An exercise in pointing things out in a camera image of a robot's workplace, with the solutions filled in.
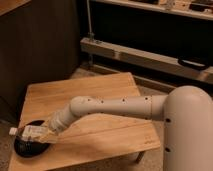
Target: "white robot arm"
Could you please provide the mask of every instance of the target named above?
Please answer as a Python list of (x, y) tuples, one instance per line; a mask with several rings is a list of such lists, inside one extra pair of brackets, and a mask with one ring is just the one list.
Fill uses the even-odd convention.
[(75, 97), (45, 123), (49, 132), (40, 140), (48, 142), (51, 133), (57, 135), (82, 116), (101, 112), (149, 119), (163, 114), (164, 170), (213, 171), (213, 103), (206, 92), (193, 86), (179, 87), (168, 96)]

